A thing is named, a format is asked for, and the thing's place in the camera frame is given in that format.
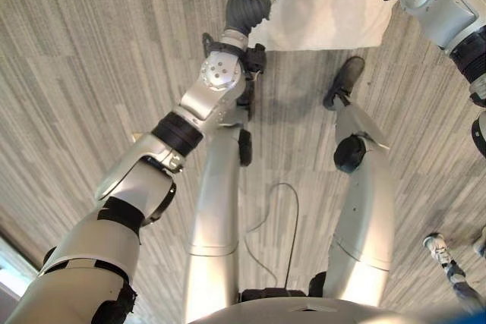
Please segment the person's leg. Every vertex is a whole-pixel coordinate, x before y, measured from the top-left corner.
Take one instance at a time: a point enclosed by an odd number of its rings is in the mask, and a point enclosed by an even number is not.
[[[474,251],[482,258],[486,258],[486,226],[481,232],[481,237],[479,237],[472,245]]]
[[[451,257],[442,234],[432,233],[424,239],[424,246],[431,252],[432,257],[442,266],[447,279],[453,287],[456,296],[469,313],[484,310],[486,303],[481,295],[465,279],[465,272]]]

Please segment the white sheet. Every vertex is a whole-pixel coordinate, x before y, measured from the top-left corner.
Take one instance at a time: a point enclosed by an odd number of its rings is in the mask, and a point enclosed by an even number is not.
[[[269,51],[356,49],[381,44],[394,2],[383,0],[277,0],[250,35]]]

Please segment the humanoid robot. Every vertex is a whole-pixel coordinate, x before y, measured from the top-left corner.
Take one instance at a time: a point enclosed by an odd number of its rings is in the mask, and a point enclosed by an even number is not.
[[[343,68],[324,99],[337,114],[334,161],[349,174],[349,189],[323,297],[286,289],[239,294],[238,173],[251,161],[245,127],[253,82],[264,68],[264,49],[249,49],[248,34],[269,17],[274,1],[228,0],[226,28],[219,42],[205,38],[207,58],[194,85],[106,174],[97,207],[46,254],[8,324],[124,322],[137,296],[131,283],[139,230],[171,203],[176,186],[170,174],[181,171],[203,137],[210,138],[210,149],[189,242],[184,322],[415,322],[376,308],[392,259],[394,189],[386,139],[350,99],[362,69],[358,58]],[[486,0],[400,3],[464,73],[472,100],[486,106]],[[486,156],[486,113],[472,133]]]

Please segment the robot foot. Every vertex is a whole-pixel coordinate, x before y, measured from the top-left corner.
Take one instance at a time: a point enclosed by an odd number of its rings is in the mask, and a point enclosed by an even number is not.
[[[361,73],[365,69],[365,60],[361,57],[355,56],[348,59],[341,67],[338,74],[334,78],[333,85],[327,91],[323,100],[324,108],[327,110],[335,110],[334,98],[336,96],[349,97],[352,88],[355,85]]]

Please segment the person's shoe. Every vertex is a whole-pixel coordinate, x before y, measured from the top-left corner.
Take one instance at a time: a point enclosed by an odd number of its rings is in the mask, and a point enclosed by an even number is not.
[[[486,258],[486,226],[481,231],[481,237],[472,244],[472,248],[479,256]]]
[[[335,110],[334,98],[336,95],[349,97],[353,86],[358,81],[364,69],[365,60],[363,58],[358,56],[349,58],[341,67],[336,77],[334,77],[333,85],[327,91],[323,100],[324,108],[327,110]]]
[[[424,247],[428,248],[434,260],[439,262],[442,267],[454,262],[443,235],[440,233],[431,233],[424,239]]]

